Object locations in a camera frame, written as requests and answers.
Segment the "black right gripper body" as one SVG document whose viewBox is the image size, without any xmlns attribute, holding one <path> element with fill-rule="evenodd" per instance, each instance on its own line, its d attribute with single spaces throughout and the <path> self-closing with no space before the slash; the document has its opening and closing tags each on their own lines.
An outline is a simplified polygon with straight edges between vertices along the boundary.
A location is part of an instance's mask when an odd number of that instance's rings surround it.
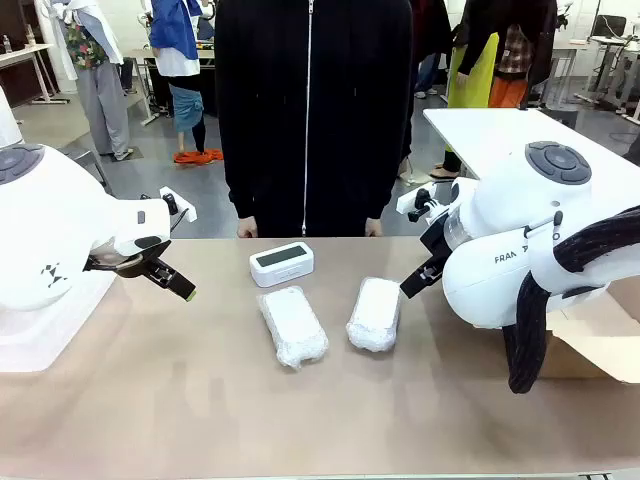
<svg viewBox="0 0 640 480">
<path fill-rule="evenodd" d="M 420 242 L 430 253 L 428 263 L 445 262 L 452 253 L 444 235 L 446 221 L 446 218 L 438 218 L 420 237 Z"/>
</svg>

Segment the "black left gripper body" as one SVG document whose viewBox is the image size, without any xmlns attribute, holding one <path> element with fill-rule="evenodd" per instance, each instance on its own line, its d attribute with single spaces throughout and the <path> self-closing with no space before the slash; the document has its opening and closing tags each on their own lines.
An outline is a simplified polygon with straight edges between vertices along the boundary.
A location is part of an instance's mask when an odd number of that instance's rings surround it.
<svg viewBox="0 0 640 480">
<path fill-rule="evenodd" d="M 104 263 L 96 257 L 90 256 L 83 270 L 113 272 L 123 278 L 144 276 L 148 279 L 168 279 L 171 276 L 170 267 L 160 257 L 170 245 L 170 241 L 165 241 L 114 265 Z"/>
</svg>

